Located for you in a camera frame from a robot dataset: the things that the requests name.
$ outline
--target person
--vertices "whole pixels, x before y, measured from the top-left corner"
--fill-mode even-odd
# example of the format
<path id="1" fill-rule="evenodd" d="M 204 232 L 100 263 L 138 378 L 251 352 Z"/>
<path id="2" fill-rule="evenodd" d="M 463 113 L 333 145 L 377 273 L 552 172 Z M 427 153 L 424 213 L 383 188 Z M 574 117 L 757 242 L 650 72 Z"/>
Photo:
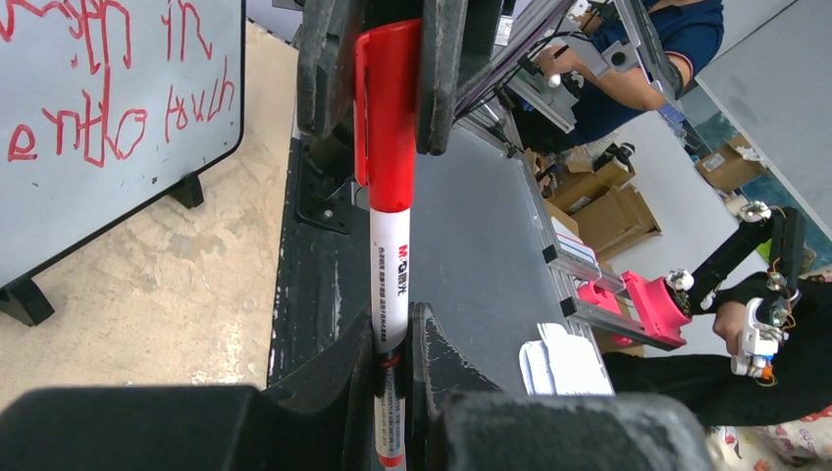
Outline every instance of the person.
<path id="1" fill-rule="evenodd" d="M 768 275 L 748 277 L 720 291 L 713 331 L 736 354 L 751 288 Z M 773 383 L 759 383 L 731 372 L 721 355 L 638 357 L 621 352 L 603 356 L 618 393 L 661 393 L 690 408 L 705 427 L 770 426 L 816 414 L 832 405 L 832 284 L 800 280 L 802 294 L 793 309 L 794 324 L 772 364 Z"/>
<path id="2" fill-rule="evenodd" d="M 642 1 L 670 65 L 678 71 L 683 87 L 687 86 L 714 58 L 722 44 L 722 0 Z M 620 20 L 590 17 L 585 23 L 583 30 L 598 51 L 627 36 Z M 596 78 L 572 49 L 555 58 L 560 49 L 560 46 L 544 49 L 535 64 L 546 79 L 571 72 L 585 78 L 578 102 L 572 108 L 575 129 L 564 133 L 538 111 L 526 111 L 516 106 L 512 115 L 525 147 L 544 155 L 559 153 L 600 139 L 642 113 L 658 110 L 666 103 L 664 96 L 650 86 L 640 68 L 623 74 L 608 71 Z"/>

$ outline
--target red marker cap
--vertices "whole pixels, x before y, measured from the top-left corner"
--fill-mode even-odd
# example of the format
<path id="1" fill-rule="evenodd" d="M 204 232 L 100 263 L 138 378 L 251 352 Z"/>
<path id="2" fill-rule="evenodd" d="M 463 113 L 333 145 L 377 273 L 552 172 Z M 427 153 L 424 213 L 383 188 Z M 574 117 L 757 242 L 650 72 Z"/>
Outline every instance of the red marker cap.
<path id="1" fill-rule="evenodd" d="M 355 46 L 355 177 L 377 211 L 413 203 L 421 40 L 422 21 L 409 20 L 371 29 Z"/>

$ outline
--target person's hand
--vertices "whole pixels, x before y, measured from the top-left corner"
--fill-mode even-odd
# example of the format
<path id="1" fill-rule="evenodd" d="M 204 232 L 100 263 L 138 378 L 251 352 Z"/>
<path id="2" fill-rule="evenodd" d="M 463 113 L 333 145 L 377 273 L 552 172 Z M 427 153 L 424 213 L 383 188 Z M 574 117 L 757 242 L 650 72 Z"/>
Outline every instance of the person's hand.
<path id="1" fill-rule="evenodd" d="M 535 59 L 535 67 L 544 73 L 546 79 L 573 72 L 578 68 L 578 55 L 571 48 L 564 51 L 557 59 L 554 58 L 554 54 L 562 47 L 548 47 L 541 51 L 537 59 Z"/>
<path id="2" fill-rule="evenodd" d="M 725 349 L 736 355 L 740 351 L 740 334 L 746 325 L 746 306 L 728 301 L 716 310 L 713 332 L 725 340 Z"/>

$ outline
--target whiteboard frame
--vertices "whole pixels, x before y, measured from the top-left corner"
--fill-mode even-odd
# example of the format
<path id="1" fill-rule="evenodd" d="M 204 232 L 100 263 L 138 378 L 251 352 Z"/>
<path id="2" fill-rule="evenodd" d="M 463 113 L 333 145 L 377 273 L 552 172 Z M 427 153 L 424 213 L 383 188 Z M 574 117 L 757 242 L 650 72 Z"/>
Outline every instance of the whiteboard frame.
<path id="1" fill-rule="evenodd" d="M 240 12 L 240 49 L 241 50 L 240 50 L 240 55 L 239 55 L 239 57 L 240 57 L 240 61 L 239 61 L 239 67 L 240 67 L 240 71 L 239 71 L 239 83 L 240 83 L 240 86 L 239 86 L 239 101 L 240 101 L 240 103 L 239 103 L 239 136 L 237 137 L 236 142 L 234 143 L 234 145 L 227 152 L 225 152 L 224 154 L 221 154 L 217 158 L 209 159 L 208 162 L 205 165 L 203 165 L 202 167 L 199 167 L 197 169 L 194 169 L 192 172 L 187 174 L 184 177 L 184 179 L 187 179 L 190 176 L 194 176 L 194 177 L 198 178 L 199 175 L 201 175 L 203 172 L 205 172 L 206 170 L 215 166 L 216 164 L 222 162 L 223 160 L 226 159 L 226 157 L 234 154 L 239 149 L 240 145 L 242 144 L 242 139 L 243 139 L 243 136 L 245 134 L 245 41 L 246 41 L 245 30 L 246 30 L 246 26 L 249 22 L 249 19 L 248 19 L 248 16 L 246 15 L 247 0 L 239 0 L 239 3 L 240 3 L 240 9 L 241 9 L 241 12 Z M 89 235 L 86 235 L 85 237 L 83 237 L 79 241 L 77 241 L 77 242 L 73 243 L 72 245 L 68 246 L 67 248 L 61 250 L 57 254 L 49 257 L 48 259 L 41 262 L 40 264 L 35 265 L 34 267 L 30 268 L 29 270 L 21 273 L 20 275 L 18 275 L 16 278 L 11 280 L 7 284 L 0 285 L 0 291 L 4 290 L 4 288 L 6 288 L 6 287 L 12 286 L 12 285 L 17 284 L 19 282 L 22 282 L 22 281 L 25 281 L 25 280 L 31 280 L 32 278 L 37 276 L 39 273 L 48 269 L 52 265 L 55 265 L 56 263 L 60 262 L 61 260 L 63 260 L 68 255 L 72 254 L 76 250 L 84 247 L 85 245 L 87 245 L 91 241 L 95 240 L 99 236 L 101 236 L 104 233 L 106 233 L 106 232 L 110 231 L 111 229 L 115 228 L 120 223 L 126 221 L 130 216 L 133 216 L 134 214 L 138 213 L 142 209 L 150 206 L 151 204 L 155 203 L 156 201 L 158 201 L 162 197 L 169 195 L 171 193 L 171 191 L 174 188 L 177 187 L 177 185 L 179 185 L 180 183 L 182 183 L 184 181 L 184 179 L 168 186 L 167 188 L 162 189 L 158 193 L 152 195 L 148 199 L 146 199 L 143 202 L 139 203 L 138 205 L 134 206 L 132 209 L 130 209 L 129 211 L 127 211 L 123 215 L 119 216 L 118 218 L 114 219 L 113 221 L 105 224 L 104 226 L 102 226 L 101 228 L 99 228 L 95 231 L 92 231 Z"/>

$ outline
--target whiteboard stand foot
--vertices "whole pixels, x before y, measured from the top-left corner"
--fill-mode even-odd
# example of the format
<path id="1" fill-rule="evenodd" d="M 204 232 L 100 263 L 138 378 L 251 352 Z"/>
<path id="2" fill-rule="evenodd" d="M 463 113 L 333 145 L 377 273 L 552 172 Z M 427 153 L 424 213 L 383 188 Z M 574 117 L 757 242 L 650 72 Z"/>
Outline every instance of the whiteboard stand foot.
<path id="1" fill-rule="evenodd" d="M 193 209 L 205 202 L 205 196 L 202 194 L 202 184 L 199 182 L 199 175 L 196 173 L 185 175 L 179 183 L 171 188 L 170 194 L 187 209 Z"/>
<path id="2" fill-rule="evenodd" d="M 21 278 L 0 288 L 0 311 L 32 327 L 49 319 L 55 308 L 31 278 Z"/>

